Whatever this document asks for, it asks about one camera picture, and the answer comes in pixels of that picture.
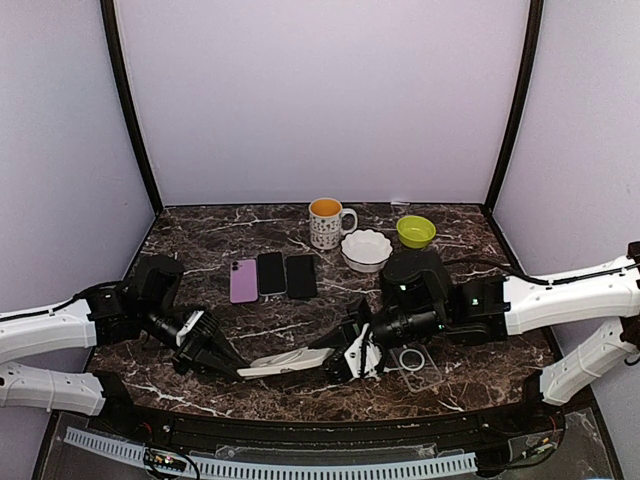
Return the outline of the clear magsafe phone case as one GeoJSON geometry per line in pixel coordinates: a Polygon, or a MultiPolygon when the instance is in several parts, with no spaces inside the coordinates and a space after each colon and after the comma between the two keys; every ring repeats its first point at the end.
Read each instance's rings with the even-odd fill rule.
{"type": "Polygon", "coordinates": [[[440,385],[444,380],[422,343],[404,344],[392,348],[389,354],[410,393],[421,393],[440,385]]]}

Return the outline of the lime green bowl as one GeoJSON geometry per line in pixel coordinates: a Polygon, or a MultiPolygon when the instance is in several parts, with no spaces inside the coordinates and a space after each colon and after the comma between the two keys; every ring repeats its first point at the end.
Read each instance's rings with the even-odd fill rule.
{"type": "Polygon", "coordinates": [[[422,216],[407,215],[396,222],[399,241],[411,249],[424,249],[437,234],[435,225],[422,216]]]}

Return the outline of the white scalloped ceramic dish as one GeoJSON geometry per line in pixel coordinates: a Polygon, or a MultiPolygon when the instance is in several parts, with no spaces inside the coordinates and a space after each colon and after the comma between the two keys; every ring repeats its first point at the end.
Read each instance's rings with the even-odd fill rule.
{"type": "Polygon", "coordinates": [[[367,229],[349,233],[341,242],[347,266],[360,273],[377,273],[393,253],[391,241],[382,233],[367,229]]]}

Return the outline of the white spotted mug orange inside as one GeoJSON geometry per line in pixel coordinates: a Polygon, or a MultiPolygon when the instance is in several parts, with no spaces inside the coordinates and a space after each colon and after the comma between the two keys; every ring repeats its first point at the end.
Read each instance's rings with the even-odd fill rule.
{"type": "Polygon", "coordinates": [[[319,198],[308,207],[310,240],[319,250],[336,248],[341,240],[358,228],[358,215],[333,198],[319,198]]]}

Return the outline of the black phone dark case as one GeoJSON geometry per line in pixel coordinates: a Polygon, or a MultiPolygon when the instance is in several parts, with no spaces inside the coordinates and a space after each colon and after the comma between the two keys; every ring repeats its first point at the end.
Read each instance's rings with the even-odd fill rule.
{"type": "Polygon", "coordinates": [[[229,278],[230,302],[252,303],[258,300],[257,263],[255,259],[233,261],[229,278]]]}

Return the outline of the black frame post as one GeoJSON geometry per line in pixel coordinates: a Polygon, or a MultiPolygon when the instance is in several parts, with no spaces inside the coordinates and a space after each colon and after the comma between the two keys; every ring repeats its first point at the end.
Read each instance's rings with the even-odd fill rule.
{"type": "Polygon", "coordinates": [[[154,215],[158,216],[164,210],[164,205],[152,172],[151,162],[134,105],[116,15],[116,3],[113,0],[100,0],[99,3],[112,74],[126,130],[147,198],[154,215]]]}
{"type": "Polygon", "coordinates": [[[543,0],[531,0],[526,21],[523,48],[513,98],[496,165],[483,203],[483,211],[492,216],[504,185],[523,117],[542,26],[543,0]]]}

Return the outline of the black phone grey case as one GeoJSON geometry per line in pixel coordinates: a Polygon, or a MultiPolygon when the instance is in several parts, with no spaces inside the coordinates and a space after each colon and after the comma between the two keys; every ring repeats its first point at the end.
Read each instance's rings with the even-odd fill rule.
{"type": "Polygon", "coordinates": [[[291,299],[305,300],[317,296],[313,255],[289,256],[285,260],[287,294],[291,299]]]}

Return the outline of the black left frame post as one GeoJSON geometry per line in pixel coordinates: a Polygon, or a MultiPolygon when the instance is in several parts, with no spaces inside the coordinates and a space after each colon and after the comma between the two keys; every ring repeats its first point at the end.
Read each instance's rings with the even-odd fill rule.
{"type": "Polygon", "coordinates": [[[116,3],[113,0],[100,0],[99,3],[112,74],[126,130],[147,198],[154,215],[158,216],[164,210],[164,205],[152,172],[151,162],[134,105],[116,15],[116,3]]]}

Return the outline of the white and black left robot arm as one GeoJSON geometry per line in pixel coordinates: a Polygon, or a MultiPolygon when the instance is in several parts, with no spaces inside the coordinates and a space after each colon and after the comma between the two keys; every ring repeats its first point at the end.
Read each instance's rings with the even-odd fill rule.
{"type": "Polygon", "coordinates": [[[201,305],[174,303],[185,268],[164,255],[143,258],[126,280],[104,282],[71,299],[1,317],[1,405],[101,414],[120,436],[141,427],[118,375],[27,367],[21,359],[58,350],[120,344],[147,334],[168,347],[174,369],[241,378],[247,362],[201,305]]]}

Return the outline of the black phone white case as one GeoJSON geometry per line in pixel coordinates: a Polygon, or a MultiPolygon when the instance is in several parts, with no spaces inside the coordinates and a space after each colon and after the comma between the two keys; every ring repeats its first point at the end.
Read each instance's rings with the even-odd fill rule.
{"type": "Polygon", "coordinates": [[[317,368],[331,356],[332,348],[299,348],[277,355],[256,359],[249,367],[237,370],[245,380],[253,380],[317,368]]]}

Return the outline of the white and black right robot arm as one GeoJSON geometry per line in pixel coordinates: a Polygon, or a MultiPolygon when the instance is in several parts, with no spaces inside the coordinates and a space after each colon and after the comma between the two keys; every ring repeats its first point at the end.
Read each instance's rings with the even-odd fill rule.
{"type": "Polygon", "coordinates": [[[526,378],[524,401],[510,413],[521,434],[534,432],[577,392],[639,351],[639,245],[591,268],[530,277],[514,270],[455,284],[448,262],[433,251],[391,255],[379,274],[382,308],[352,303],[336,328],[311,343],[326,349],[336,383],[382,372],[387,355],[413,341],[444,336],[474,346],[556,324],[600,318],[589,338],[559,361],[526,378]]]}

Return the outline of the black right frame post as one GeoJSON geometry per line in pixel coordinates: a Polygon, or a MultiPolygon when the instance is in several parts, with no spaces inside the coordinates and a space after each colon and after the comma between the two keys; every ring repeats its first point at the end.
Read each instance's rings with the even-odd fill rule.
{"type": "Polygon", "coordinates": [[[483,203],[483,211],[492,216],[504,185],[523,117],[542,26],[543,0],[531,0],[526,21],[523,48],[513,98],[496,165],[483,203]]]}

